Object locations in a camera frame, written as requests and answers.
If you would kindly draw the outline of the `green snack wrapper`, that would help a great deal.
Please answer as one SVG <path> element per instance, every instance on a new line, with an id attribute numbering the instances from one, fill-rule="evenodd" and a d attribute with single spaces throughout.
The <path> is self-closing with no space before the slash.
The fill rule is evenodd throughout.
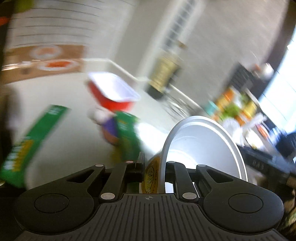
<path id="1" fill-rule="evenodd" d="M 122 161 L 136 161 L 141 152 L 136 131 L 138 118 L 124 111 L 117 111 L 113 117 Z"/>

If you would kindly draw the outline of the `white paper ball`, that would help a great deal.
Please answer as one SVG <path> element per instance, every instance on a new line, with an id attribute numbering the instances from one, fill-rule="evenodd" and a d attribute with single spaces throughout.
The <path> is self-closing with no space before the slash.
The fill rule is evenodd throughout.
<path id="1" fill-rule="evenodd" d="M 114 117 L 115 113 L 113 113 L 107 108 L 99 106 L 90 109 L 87 115 L 93 121 L 93 123 L 101 126 L 105 124 L 108 120 L 110 120 L 112 117 Z"/>

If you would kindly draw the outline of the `green packet box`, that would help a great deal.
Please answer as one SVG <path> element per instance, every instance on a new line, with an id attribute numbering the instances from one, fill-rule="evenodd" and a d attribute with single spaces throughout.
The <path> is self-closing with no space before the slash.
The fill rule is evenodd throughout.
<path id="1" fill-rule="evenodd" d="M 26 168 L 49 133 L 55 128 L 68 108 L 50 105 L 31 126 L 26 135 L 13 146 L 11 152 L 1 165 L 1 180 L 23 188 L 25 186 Z"/>

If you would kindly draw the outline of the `purple eggplant sponge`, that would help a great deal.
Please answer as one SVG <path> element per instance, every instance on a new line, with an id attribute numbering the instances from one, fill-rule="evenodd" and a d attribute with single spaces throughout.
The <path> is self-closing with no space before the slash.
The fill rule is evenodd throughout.
<path id="1" fill-rule="evenodd" d="M 119 145 L 116 114 L 109 114 L 101 123 L 101 130 L 105 140 L 113 146 Z"/>

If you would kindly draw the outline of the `teal cap salt shaker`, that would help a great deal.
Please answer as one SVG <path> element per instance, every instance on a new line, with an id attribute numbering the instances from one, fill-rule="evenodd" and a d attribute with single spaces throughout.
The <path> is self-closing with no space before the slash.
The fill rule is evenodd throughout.
<path id="1" fill-rule="evenodd" d="M 218 106 L 214 102 L 208 101 L 205 106 L 205 112 L 208 114 L 208 116 L 213 116 L 217 110 Z"/>

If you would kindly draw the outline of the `orange cleaner bottle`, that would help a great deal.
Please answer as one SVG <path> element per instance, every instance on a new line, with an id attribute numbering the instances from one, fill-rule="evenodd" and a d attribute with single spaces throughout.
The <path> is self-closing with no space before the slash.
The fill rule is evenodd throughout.
<path id="1" fill-rule="evenodd" d="M 234 98 L 236 89 L 233 86 L 228 87 L 221 96 L 215 101 L 218 109 L 225 108 Z"/>

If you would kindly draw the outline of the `dark soy sauce bottle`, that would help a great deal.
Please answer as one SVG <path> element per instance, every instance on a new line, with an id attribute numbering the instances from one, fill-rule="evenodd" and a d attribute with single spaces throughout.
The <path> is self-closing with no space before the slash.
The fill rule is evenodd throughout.
<path id="1" fill-rule="evenodd" d="M 147 93 L 156 100 L 161 99 L 171 80 L 180 70 L 180 57 L 175 53 L 162 54 L 153 69 L 147 87 Z"/>

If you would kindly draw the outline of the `wall vent grille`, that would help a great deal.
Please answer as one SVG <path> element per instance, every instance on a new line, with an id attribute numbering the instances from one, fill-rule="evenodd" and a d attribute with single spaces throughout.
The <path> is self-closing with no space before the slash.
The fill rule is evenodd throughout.
<path id="1" fill-rule="evenodd" d="M 189 0 L 183 1 L 181 7 L 177 11 L 171 26 L 169 27 L 163 49 L 166 51 L 171 50 L 180 39 L 182 32 L 184 32 L 187 23 L 189 22 L 193 12 L 197 6 L 198 1 Z"/>

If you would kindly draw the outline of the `kitchen wall sticker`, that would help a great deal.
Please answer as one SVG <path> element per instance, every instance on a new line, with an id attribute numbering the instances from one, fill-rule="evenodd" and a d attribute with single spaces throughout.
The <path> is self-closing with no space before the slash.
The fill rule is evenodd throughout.
<path id="1" fill-rule="evenodd" d="M 1 1 L 1 83 L 106 70 L 137 1 Z"/>

